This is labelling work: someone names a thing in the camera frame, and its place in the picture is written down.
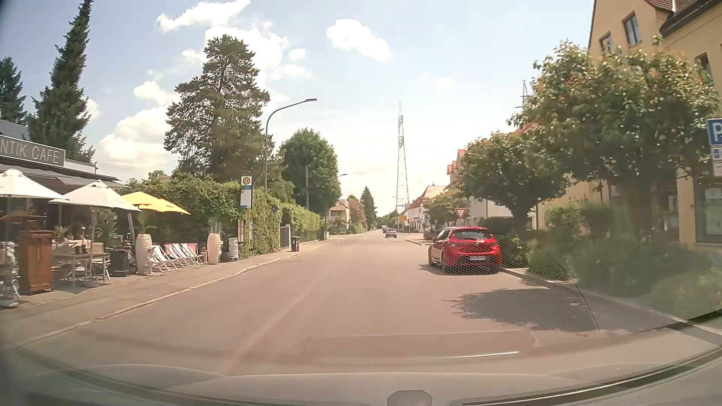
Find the window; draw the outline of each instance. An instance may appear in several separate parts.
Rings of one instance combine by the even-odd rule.
[[[632,14],[631,17],[625,20],[625,31],[627,32],[627,42],[630,46],[635,46],[642,42],[642,37],[639,34],[639,24],[637,24],[636,14]]]
[[[704,69],[704,71],[710,75],[710,78],[712,78],[712,66],[710,65],[710,59],[707,57],[706,53],[697,57],[697,63],[701,65],[702,69]]]
[[[601,45],[601,50],[604,53],[612,53],[612,34],[607,33],[604,37],[599,40],[599,45]]]

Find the deck chair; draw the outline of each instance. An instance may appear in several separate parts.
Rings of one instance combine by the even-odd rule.
[[[177,260],[168,258],[163,250],[160,249],[160,246],[153,246],[148,256],[148,261],[150,261],[151,269],[157,269],[159,272],[178,269],[179,265]]]
[[[191,247],[191,245],[189,243],[181,243],[181,244],[179,244],[179,246],[180,246],[180,249],[184,253],[186,253],[186,255],[193,258],[193,260],[197,264],[203,264],[205,262],[205,256],[203,254],[198,254],[198,252],[196,252],[196,244],[193,244],[193,246]]]
[[[186,267],[190,267],[190,266],[196,264],[196,262],[193,259],[188,258],[188,256],[185,255],[185,253],[183,253],[182,251],[180,251],[178,249],[178,244],[176,244],[176,243],[165,244],[165,251],[168,254],[168,258],[176,259],[180,263],[185,264]]]

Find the cafe sign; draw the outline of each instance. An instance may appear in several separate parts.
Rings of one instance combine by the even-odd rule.
[[[63,166],[65,150],[0,134],[0,156]]]

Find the red car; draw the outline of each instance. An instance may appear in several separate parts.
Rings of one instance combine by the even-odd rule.
[[[501,250],[494,236],[483,227],[448,227],[432,239],[429,265],[439,264],[444,272],[474,267],[499,272]]]

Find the street lamp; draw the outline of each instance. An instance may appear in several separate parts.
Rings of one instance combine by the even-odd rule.
[[[283,110],[284,108],[293,107],[295,105],[299,105],[301,103],[306,103],[306,102],[310,102],[310,101],[318,101],[318,99],[315,99],[315,98],[314,99],[306,99],[306,100],[300,101],[298,103],[293,103],[293,104],[285,105],[281,108],[277,108],[276,110],[274,110],[273,113],[271,113],[268,120],[266,120],[266,154],[265,154],[265,158],[264,158],[264,161],[266,162],[266,168],[264,170],[264,191],[266,191],[268,189],[268,184],[269,184],[269,121],[271,120],[271,117],[273,117],[273,115],[277,111]]]

